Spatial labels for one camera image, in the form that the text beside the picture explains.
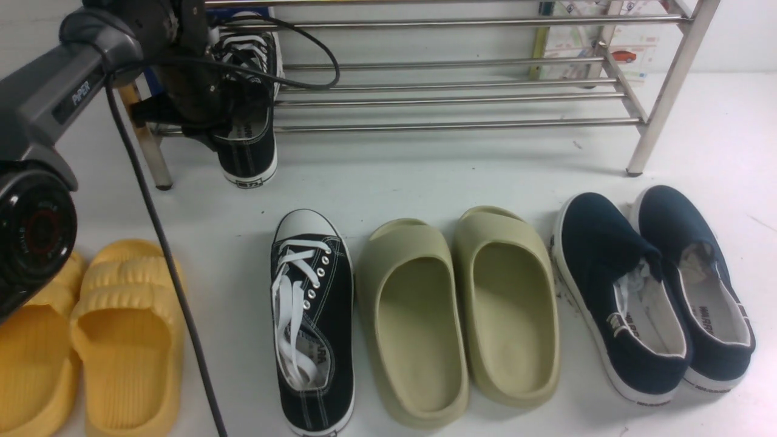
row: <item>white toe cap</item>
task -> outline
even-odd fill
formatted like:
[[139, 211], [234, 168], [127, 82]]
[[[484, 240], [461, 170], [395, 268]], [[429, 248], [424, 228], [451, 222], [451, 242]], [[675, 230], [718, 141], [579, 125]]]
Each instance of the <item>white toe cap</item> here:
[[276, 241], [303, 234], [336, 236], [337, 232], [323, 215], [309, 209], [292, 211], [281, 220]]

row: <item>olive green slide sandal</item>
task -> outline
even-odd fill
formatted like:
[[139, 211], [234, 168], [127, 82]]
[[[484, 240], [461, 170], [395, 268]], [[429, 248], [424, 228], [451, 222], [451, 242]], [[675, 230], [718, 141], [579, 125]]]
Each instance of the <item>olive green slide sandal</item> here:
[[361, 254], [357, 303], [386, 410], [412, 428], [440, 428], [469, 402], [451, 253], [419, 220], [378, 228]]
[[559, 319], [542, 239], [511, 212], [481, 206], [459, 219], [453, 257], [478, 387], [513, 407], [543, 404], [559, 382]]

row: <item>red car picture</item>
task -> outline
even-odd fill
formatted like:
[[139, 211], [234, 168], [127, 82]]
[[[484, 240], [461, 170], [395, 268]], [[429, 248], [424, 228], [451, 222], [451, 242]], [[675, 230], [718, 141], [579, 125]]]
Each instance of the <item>red car picture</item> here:
[[625, 51], [625, 50], [619, 50], [612, 52], [612, 57], [618, 61], [618, 62], [625, 62], [626, 64], [631, 64], [632, 62], [636, 61], [636, 54]]

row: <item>black cable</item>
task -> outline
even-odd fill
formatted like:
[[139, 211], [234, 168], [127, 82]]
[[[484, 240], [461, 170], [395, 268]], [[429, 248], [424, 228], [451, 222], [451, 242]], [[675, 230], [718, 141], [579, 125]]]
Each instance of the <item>black cable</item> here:
[[276, 24], [280, 27], [293, 30], [296, 33], [301, 34], [303, 37], [307, 38], [311, 42], [313, 42], [315, 45], [320, 47], [326, 55], [329, 57], [329, 60], [332, 62], [332, 67], [335, 71], [335, 77], [332, 79], [331, 82], [326, 84], [316, 84], [316, 83], [307, 83], [307, 82], [299, 82], [296, 80], [281, 78], [275, 75], [268, 74], [266, 72], [263, 72], [261, 70], [255, 69], [255, 68], [247, 68], [247, 67], [241, 67], [240, 65], [232, 65], [232, 64], [226, 64], [224, 62], [220, 61], [213, 61], [211, 59], [203, 59], [203, 58], [188, 58], [184, 56], [172, 56], [172, 57], [165, 57], [165, 58], [156, 58], [156, 59], [148, 59], [146, 61], [140, 61], [140, 62], [133, 62], [128, 65], [124, 65], [121, 68], [118, 68], [116, 71], [113, 72], [114, 75], [120, 75], [122, 73], [131, 72], [134, 70], [137, 70], [139, 68], [146, 68], [151, 67], [155, 65], [206, 65], [214, 68], [219, 68], [221, 70], [229, 70], [233, 72], [241, 72], [248, 76], [256, 76], [260, 77], [266, 80], [269, 80], [271, 82], [277, 82], [281, 83], [283, 85], [287, 86], [293, 86], [295, 88], [303, 88], [303, 89], [312, 89], [312, 90], [325, 90], [325, 89], [332, 89], [335, 85], [337, 85], [340, 82], [340, 63], [337, 61], [337, 58], [335, 58], [335, 54], [332, 53], [332, 51], [327, 47], [323, 42], [321, 42], [318, 38], [314, 37], [310, 33], [305, 32], [304, 30], [296, 27], [295, 25], [291, 23], [286, 23], [283, 20], [272, 18], [272, 17], [266, 17], [266, 16], [238, 16], [238, 17], [232, 17], [230, 19], [231, 21], [246, 21], [246, 20], [264, 20], [268, 21], [270, 23]]
[[140, 160], [138, 159], [138, 154], [135, 152], [134, 146], [132, 145], [132, 141], [130, 140], [129, 134], [127, 133], [127, 129], [124, 127], [124, 122], [121, 120], [121, 114], [119, 112], [119, 107], [116, 103], [116, 97], [113, 95], [113, 83], [117, 75], [122, 74], [123, 72], [136, 70], [138, 68], [144, 68], [144, 67], [149, 67], [153, 65], [191, 65], [191, 64], [207, 65], [214, 68], [219, 68], [221, 70], [227, 70], [228, 74], [233, 72], [241, 72], [246, 75], [260, 77], [260, 78], [269, 80], [271, 82], [279, 82], [288, 86], [294, 86], [297, 88], [305, 88], [305, 89], [331, 89], [340, 81], [340, 64], [337, 62], [337, 59], [335, 58], [334, 53], [332, 53], [332, 51], [324, 43], [316, 39], [310, 33], [307, 33], [304, 30], [297, 28], [293, 24], [286, 23], [285, 21], [275, 19], [272, 17], [265, 17], [265, 16], [233, 17], [231, 21], [240, 21], [244, 19], [268, 21], [270, 23], [274, 23], [286, 29], [293, 30], [294, 32], [300, 33], [303, 37], [308, 38], [315, 45], [321, 47], [321, 49], [324, 50], [324, 52], [326, 52], [327, 56], [329, 56], [329, 59], [332, 62], [332, 66], [334, 67], [334, 70], [335, 70], [335, 78], [327, 84], [311, 84], [311, 83], [305, 83], [305, 82], [280, 78], [280, 77], [268, 74], [266, 72], [263, 72], [256, 68], [246, 68], [246, 67], [241, 67], [239, 65], [230, 65], [224, 62], [212, 61], [210, 59], [171, 57], [171, 58], [151, 59], [143, 62], [136, 62], [136, 63], [132, 63], [131, 65], [126, 65], [121, 68], [117, 68], [116, 70], [113, 70], [113, 71], [108, 71], [106, 72], [107, 78], [106, 78], [106, 84], [105, 84], [106, 95], [108, 97], [108, 105], [110, 106], [110, 112], [113, 115], [113, 121], [116, 123], [116, 127], [119, 130], [119, 135], [121, 137], [121, 141], [124, 143], [124, 148], [127, 150], [127, 155], [129, 156], [130, 162], [132, 164], [132, 170], [135, 173], [135, 177], [138, 179], [138, 186], [140, 187], [140, 190], [141, 190], [143, 202], [145, 203], [145, 206], [148, 209], [148, 216], [152, 221], [152, 225], [154, 226], [154, 231], [156, 232], [157, 239], [159, 240], [159, 246], [162, 248], [162, 252], [165, 255], [165, 262], [167, 263], [167, 268], [172, 278], [172, 286], [176, 290], [176, 296], [178, 297], [178, 302], [181, 306], [181, 310], [183, 311], [183, 319], [186, 321], [186, 327], [189, 330], [189, 336], [191, 337], [192, 346], [194, 349], [194, 355], [197, 359], [197, 366], [200, 369], [200, 377], [202, 378], [203, 387], [205, 389], [205, 396], [207, 397], [207, 402], [208, 402], [208, 405], [210, 406], [211, 414], [213, 415], [213, 421], [215, 423], [216, 430], [218, 432], [219, 437], [227, 437], [227, 429], [224, 424], [224, 419], [221, 416], [221, 411], [219, 410], [219, 407], [218, 407], [218, 400], [216, 399], [216, 393], [213, 389], [213, 383], [211, 382], [210, 373], [207, 370], [207, 363], [205, 361], [205, 354], [203, 352], [202, 343], [200, 341], [200, 335], [197, 333], [197, 328], [194, 324], [194, 318], [191, 313], [191, 308], [189, 307], [189, 302], [188, 300], [186, 300], [186, 295], [183, 293], [183, 286], [181, 285], [180, 276], [178, 275], [175, 262], [173, 261], [173, 258], [172, 258], [172, 251], [170, 250], [170, 245], [167, 241], [165, 230], [162, 228], [162, 223], [159, 220], [159, 215], [156, 212], [156, 207], [154, 206], [154, 201], [152, 199], [151, 192], [148, 189], [148, 184], [146, 183], [145, 177], [143, 176], [143, 169], [141, 167]]
[[202, 377], [202, 385], [205, 388], [205, 396], [207, 397], [207, 403], [211, 407], [211, 413], [213, 414], [213, 422], [216, 424], [216, 430], [219, 437], [227, 437], [227, 428], [224, 425], [224, 419], [221, 417], [221, 411], [218, 409], [218, 402], [216, 400], [216, 393], [213, 390], [213, 384], [211, 382], [211, 375], [207, 371], [207, 363], [205, 362], [205, 354], [202, 350], [202, 343], [200, 342], [200, 335], [197, 333], [197, 327], [194, 325], [194, 318], [189, 308], [189, 302], [186, 300], [186, 295], [183, 294], [183, 286], [181, 285], [181, 279], [176, 269], [176, 264], [172, 259], [172, 251], [170, 245], [167, 242], [165, 236], [165, 230], [162, 228], [162, 223], [159, 221], [159, 216], [156, 213], [156, 207], [151, 197], [151, 193], [148, 190], [148, 184], [143, 176], [143, 169], [141, 168], [140, 161], [138, 160], [138, 154], [135, 153], [135, 149], [130, 140], [130, 136], [127, 133], [127, 129], [124, 127], [124, 122], [121, 120], [121, 114], [119, 113], [119, 107], [116, 104], [116, 97], [113, 95], [113, 79], [112, 75], [109, 75], [106, 79], [106, 95], [108, 95], [108, 105], [110, 106], [110, 112], [113, 115], [113, 121], [116, 122], [116, 127], [119, 130], [121, 141], [124, 143], [124, 148], [127, 149], [127, 154], [130, 157], [132, 163], [132, 170], [135, 172], [135, 177], [138, 179], [138, 186], [141, 189], [143, 196], [143, 202], [148, 209], [148, 216], [151, 218], [151, 223], [156, 231], [156, 236], [159, 239], [159, 246], [162, 248], [162, 252], [165, 254], [165, 262], [167, 268], [170, 270], [170, 276], [172, 277], [172, 286], [176, 290], [178, 296], [178, 302], [181, 305], [183, 311], [183, 319], [186, 321], [186, 327], [189, 329], [189, 336], [192, 340], [194, 348], [194, 355], [197, 357], [197, 366], [200, 368], [200, 376]]

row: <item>slide sandal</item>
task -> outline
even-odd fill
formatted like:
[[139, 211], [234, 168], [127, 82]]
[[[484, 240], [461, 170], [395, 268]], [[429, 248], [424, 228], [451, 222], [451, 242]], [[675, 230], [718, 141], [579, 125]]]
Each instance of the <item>slide sandal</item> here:
[[559, 320], [545, 244], [513, 213], [481, 206], [459, 220], [453, 247], [475, 382], [502, 404], [546, 402], [559, 382]]
[[414, 428], [461, 417], [469, 378], [451, 253], [440, 231], [408, 218], [376, 230], [360, 258], [357, 295], [390, 415]]
[[97, 254], [70, 319], [84, 363], [88, 437], [170, 432], [180, 405], [185, 327], [159, 246], [123, 240]]
[[56, 277], [0, 326], [0, 437], [45, 437], [68, 420], [81, 361], [68, 318], [86, 262], [77, 253]]

